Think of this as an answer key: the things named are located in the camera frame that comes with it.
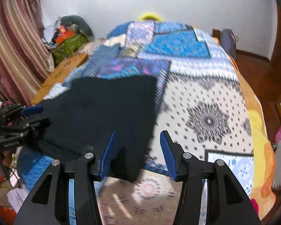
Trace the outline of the grey bag by wall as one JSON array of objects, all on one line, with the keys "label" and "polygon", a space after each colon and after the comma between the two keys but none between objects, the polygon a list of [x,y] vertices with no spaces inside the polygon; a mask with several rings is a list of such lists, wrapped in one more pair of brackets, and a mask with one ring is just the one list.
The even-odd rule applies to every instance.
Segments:
[{"label": "grey bag by wall", "polygon": [[226,28],[221,31],[220,45],[230,57],[236,60],[236,40],[235,35],[233,34],[233,31],[231,29]]}]

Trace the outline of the grey plush pillow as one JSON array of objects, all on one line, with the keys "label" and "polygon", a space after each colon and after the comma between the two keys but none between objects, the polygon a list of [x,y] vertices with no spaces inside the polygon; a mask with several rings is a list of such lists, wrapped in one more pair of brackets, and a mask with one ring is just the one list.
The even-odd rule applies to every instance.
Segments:
[{"label": "grey plush pillow", "polygon": [[78,15],[64,16],[60,19],[61,25],[65,26],[68,31],[83,34],[89,42],[94,41],[94,34],[87,22]]}]

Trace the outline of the yellow round object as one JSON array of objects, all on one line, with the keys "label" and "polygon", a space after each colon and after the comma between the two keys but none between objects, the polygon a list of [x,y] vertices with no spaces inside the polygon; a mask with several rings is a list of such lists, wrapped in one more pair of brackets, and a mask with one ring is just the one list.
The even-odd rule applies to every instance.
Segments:
[{"label": "yellow round object", "polygon": [[164,19],[161,16],[159,16],[153,12],[145,12],[145,13],[141,14],[138,19],[139,19],[139,21],[153,20],[153,21],[158,21],[158,22],[164,22]]}]

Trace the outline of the green patterned bag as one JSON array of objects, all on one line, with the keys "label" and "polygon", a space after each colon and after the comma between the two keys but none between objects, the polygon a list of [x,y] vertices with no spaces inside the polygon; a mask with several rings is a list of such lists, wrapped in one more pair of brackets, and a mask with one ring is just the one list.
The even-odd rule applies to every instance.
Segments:
[{"label": "green patterned bag", "polygon": [[84,44],[87,44],[87,38],[80,33],[76,33],[63,41],[56,48],[50,52],[53,55],[55,66],[60,64],[62,60],[67,59],[75,55],[75,52]]}]

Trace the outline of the orange box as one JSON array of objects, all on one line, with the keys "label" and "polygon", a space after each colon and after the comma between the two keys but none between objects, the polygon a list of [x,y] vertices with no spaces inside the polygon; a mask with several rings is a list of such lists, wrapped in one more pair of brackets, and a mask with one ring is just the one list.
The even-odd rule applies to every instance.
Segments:
[{"label": "orange box", "polygon": [[65,26],[58,27],[59,36],[55,39],[55,42],[57,45],[60,45],[62,42],[64,42],[66,39],[70,38],[75,34],[73,30],[67,30]]}]

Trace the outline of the striped pink curtain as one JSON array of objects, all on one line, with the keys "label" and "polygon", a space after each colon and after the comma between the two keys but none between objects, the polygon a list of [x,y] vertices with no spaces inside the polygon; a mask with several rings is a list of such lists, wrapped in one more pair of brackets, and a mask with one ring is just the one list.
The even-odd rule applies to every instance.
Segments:
[{"label": "striped pink curtain", "polygon": [[40,0],[0,0],[0,96],[30,105],[54,70],[43,38]]}]

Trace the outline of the folded blue jeans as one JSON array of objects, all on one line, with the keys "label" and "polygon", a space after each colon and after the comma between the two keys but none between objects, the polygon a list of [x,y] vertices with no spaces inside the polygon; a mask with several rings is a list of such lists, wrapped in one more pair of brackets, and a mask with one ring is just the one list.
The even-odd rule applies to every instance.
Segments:
[{"label": "folded blue jeans", "polygon": [[92,77],[99,69],[118,56],[121,44],[117,43],[113,46],[100,46],[87,61],[85,68],[81,72],[81,78]]}]

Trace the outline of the blue patchwork bedspread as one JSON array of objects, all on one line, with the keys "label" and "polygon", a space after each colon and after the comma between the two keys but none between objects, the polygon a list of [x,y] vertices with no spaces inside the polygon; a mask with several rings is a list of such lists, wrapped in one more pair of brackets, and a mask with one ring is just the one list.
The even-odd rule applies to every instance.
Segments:
[{"label": "blue patchwork bedspread", "polygon": [[[248,110],[228,54],[210,34],[176,22],[120,25],[102,45],[117,43],[118,56],[85,78],[156,78],[156,119],[137,180],[113,177],[110,169],[100,180],[107,144],[64,162],[41,153],[38,141],[20,152],[18,170],[29,192],[15,224],[259,224],[250,200]],[[69,90],[86,63],[42,101]],[[167,171],[162,131],[175,143],[177,181]]]}]

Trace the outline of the wooden lap desk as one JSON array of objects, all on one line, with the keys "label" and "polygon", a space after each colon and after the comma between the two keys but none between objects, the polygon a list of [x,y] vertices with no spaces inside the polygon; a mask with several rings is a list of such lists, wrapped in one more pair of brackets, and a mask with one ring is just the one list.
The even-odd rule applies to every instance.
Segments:
[{"label": "wooden lap desk", "polygon": [[46,78],[45,82],[41,85],[40,90],[36,93],[31,101],[31,104],[36,105],[42,101],[55,83],[63,83],[71,71],[81,66],[88,59],[88,57],[88,54],[83,52],[63,60],[48,76],[48,78]]}]

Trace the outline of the black pants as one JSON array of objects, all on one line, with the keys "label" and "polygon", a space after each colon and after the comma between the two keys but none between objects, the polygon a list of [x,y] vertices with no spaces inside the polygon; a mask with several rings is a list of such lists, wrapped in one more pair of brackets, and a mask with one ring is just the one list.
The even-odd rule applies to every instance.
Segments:
[{"label": "black pants", "polygon": [[134,182],[145,164],[155,114],[156,78],[81,78],[56,98],[44,100],[42,117],[51,124],[37,149],[73,161],[115,138],[110,175]]}]

